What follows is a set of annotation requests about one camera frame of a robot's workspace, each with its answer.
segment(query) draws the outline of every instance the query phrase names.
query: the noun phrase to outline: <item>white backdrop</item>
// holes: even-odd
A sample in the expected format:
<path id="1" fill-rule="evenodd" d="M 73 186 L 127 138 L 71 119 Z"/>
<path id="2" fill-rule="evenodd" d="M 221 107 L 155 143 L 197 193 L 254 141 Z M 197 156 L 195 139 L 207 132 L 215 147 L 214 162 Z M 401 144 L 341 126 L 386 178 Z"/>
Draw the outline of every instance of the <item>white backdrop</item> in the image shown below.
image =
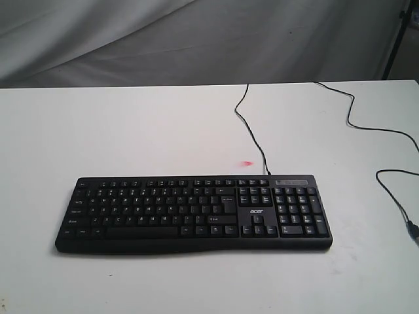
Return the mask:
<path id="1" fill-rule="evenodd" d="M 379 79 L 405 0 L 2 0 L 0 86 Z"/>

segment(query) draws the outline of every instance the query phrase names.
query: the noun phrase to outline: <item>black keyboard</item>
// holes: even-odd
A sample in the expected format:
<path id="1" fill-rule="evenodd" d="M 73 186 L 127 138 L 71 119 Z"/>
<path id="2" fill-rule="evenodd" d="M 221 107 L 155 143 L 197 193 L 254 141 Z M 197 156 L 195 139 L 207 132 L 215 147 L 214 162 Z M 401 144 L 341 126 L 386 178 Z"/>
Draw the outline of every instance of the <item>black keyboard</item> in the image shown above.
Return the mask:
<path id="1" fill-rule="evenodd" d="M 56 247 L 64 253 L 326 249 L 312 175 L 81 178 Z"/>

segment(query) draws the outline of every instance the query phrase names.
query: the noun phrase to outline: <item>white table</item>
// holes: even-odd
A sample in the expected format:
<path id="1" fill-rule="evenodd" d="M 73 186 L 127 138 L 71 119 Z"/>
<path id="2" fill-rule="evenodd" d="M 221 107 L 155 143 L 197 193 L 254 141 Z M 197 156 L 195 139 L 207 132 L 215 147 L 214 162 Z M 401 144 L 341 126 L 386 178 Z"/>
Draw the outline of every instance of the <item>white table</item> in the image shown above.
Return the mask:
<path id="1" fill-rule="evenodd" d="M 419 139 L 414 81 L 329 85 L 355 94 L 354 123 Z M 79 177 L 260 174 L 233 112 L 244 88 L 0 90 L 0 313 L 416 313 L 419 247 L 374 173 L 419 171 L 419 156 L 401 135 L 347 127 L 350 99 L 314 84 L 250 86 L 240 110 L 272 173 L 315 176 L 326 253 L 57 253 Z M 418 223 L 418 178 L 382 178 Z"/>

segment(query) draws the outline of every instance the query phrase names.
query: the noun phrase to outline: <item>plug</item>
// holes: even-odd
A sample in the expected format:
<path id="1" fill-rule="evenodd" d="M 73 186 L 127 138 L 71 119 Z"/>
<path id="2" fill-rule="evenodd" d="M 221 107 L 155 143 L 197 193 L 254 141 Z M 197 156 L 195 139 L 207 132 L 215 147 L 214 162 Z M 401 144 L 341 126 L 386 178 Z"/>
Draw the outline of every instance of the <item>plug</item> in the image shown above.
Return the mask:
<path id="1" fill-rule="evenodd" d="M 419 243 L 419 227 L 415 225 L 411 220 L 408 220 L 406 225 L 412 239 Z"/>

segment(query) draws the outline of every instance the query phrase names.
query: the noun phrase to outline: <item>black cable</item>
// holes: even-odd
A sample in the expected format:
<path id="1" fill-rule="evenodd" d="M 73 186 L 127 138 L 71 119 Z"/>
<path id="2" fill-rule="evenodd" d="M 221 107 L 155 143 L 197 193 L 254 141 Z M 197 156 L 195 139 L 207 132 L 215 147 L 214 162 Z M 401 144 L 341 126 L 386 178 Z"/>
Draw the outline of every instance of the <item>black cable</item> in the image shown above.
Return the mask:
<path id="1" fill-rule="evenodd" d="M 349 110 L 348 110 L 348 115 L 346 116 L 346 124 L 348 125 L 348 126 L 350 126 L 350 127 L 352 127 L 352 128 L 355 128 L 355 129 L 359 129 L 359 130 L 369 130 L 369 131 L 384 131 L 384 132 L 391 132 L 391 133 L 398 133 L 398 134 L 401 134 L 401 135 L 404 135 L 404 136 L 406 136 L 406 137 L 408 137 L 412 142 L 413 142 L 413 145 L 416 147 L 416 149 L 417 149 L 417 151 L 418 151 L 418 153 L 419 153 L 419 147 L 418 147 L 418 144 L 416 143 L 416 141 L 414 140 L 414 138 L 413 137 L 411 137 L 409 134 L 407 134 L 407 133 L 405 133 L 405 132 L 402 132 L 402 131 L 397 131 L 397 130 L 391 130 L 391 129 L 382 129 L 382 128 L 366 128 L 366 127 L 364 127 L 364 126 L 357 126 L 357 125 L 355 125 L 355 124 L 353 124 L 353 123 L 351 123 L 350 122 L 350 115 L 351 115 L 351 111 L 352 111 L 352 106 L 353 106 L 353 104 L 354 104 L 354 102 L 355 102 L 355 96 L 354 95 L 352 95 L 352 94 L 350 94 L 350 93 L 347 93 L 347 92 L 343 92 L 342 90 L 337 90 L 337 89 L 335 89 L 335 88 L 331 88 L 331 87 L 328 87 L 328 86 L 326 86 L 326 85 L 324 85 L 324 84 L 322 84 L 322 83 L 320 83 L 320 82 L 313 82 L 314 84 L 317 84 L 317 85 L 319 85 L 319 86 L 321 86 L 321 87 L 324 87 L 324 88 L 326 88 L 326 89 L 328 89 L 328 90 L 332 90 L 332 91 L 334 91 L 334 92 L 337 92 L 337 93 L 340 93 L 340 94 L 343 94 L 343 95 L 346 95 L 346 96 L 348 96 L 348 97 L 350 97 L 351 98 L 351 104 L 350 104 L 350 106 L 349 106 Z M 402 216 L 403 216 L 403 218 L 405 219 L 405 222 L 406 222 L 406 224 L 407 224 L 407 228 L 408 228 L 408 231 L 409 231 L 409 233 L 410 233 L 410 235 L 414 238 L 414 239 L 416 239 L 416 240 L 418 240 L 419 239 L 419 227 L 417 226 L 417 225 L 415 225 L 415 224 L 413 224 L 413 222 L 409 219 L 409 216 L 407 215 L 407 213 L 406 213 L 406 211 L 405 211 L 405 209 L 403 208 L 403 206 L 400 204 L 400 202 L 395 198 L 395 196 L 393 195 L 393 193 L 390 191 L 390 189 L 386 186 L 386 185 L 384 185 L 384 183 L 380 180 L 380 178 L 378 177 L 378 175 L 380 174 L 380 173 L 385 173 L 385 172 L 398 172 L 398 173 L 406 173 L 406 174 L 408 174 L 408 175 L 416 175 L 416 176 L 419 176 L 419 173 L 416 173 L 416 172 L 411 172 L 411 171 L 407 171 L 407 170 L 402 170 L 402 169 L 381 169 L 381 170 L 378 170 L 376 173 L 375 173 L 375 179 L 378 181 L 378 183 L 380 184 L 380 186 L 388 193 L 388 195 L 390 195 L 390 197 L 393 199 L 393 201 L 395 202 L 395 204 L 398 206 L 398 208 L 399 208 L 399 210 L 400 210 L 400 212 L 401 212 L 401 214 L 402 214 Z"/>
<path id="2" fill-rule="evenodd" d="M 257 146 L 257 148 L 259 149 L 259 151 L 261 152 L 261 154 L 262 154 L 262 159 L 263 159 L 263 165 L 264 165 L 264 168 L 266 169 L 266 172 L 269 174 L 269 175 L 272 175 L 271 173 L 270 173 L 270 171 L 269 171 L 269 169 L 268 169 L 268 165 L 267 165 L 267 163 L 266 163 L 266 158 L 265 158 L 265 156 L 264 156 L 264 152 L 263 152 L 263 149 L 261 148 L 261 146 L 258 144 L 258 142 L 256 141 L 256 138 L 255 138 L 255 136 L 254 136 L 254 134 L 253 134 L 253 132 L 252 132 L 252 130 L 251 130 L 251 128 L 250 128 L 250 126 L 249 126 L 249 124 L 247 123 L 247 121 L 246 121 L 246 119 L 245 118 L 243 118 L 243 116 L 240 114 L 240 113 L 238 113 L 238 111 L 237 111 L 237 108 L 238 108 L 238 106 L 242 103 L 242 101 L 244 100 L 244 98 L 246 97 L 246 95 L 247 95 L 247 91 L 249 90 L 249 84 L 247 84 L 246 85 L 246 90 L 244 91 L 244 94 L 243 94 L 243 97 L 241 98 L 241 100 L 238 102 L 238 104 L 236 105 L 236 108 L 234 108 L 234 112 L 239 116 L 239 118 L 240 118 L 240 120 L 244 123 L 244 125 L 246 126 L 246 128 L 247 128 L 247 130 L 249 131 L 249 133 L 250 133 L 250 136 L 251 136 L 251 138 L 252 138 L 252 140 L 253 140 L 253 142 L 255 142 L 255 144 L 256 144 L 256 146 Z"/>

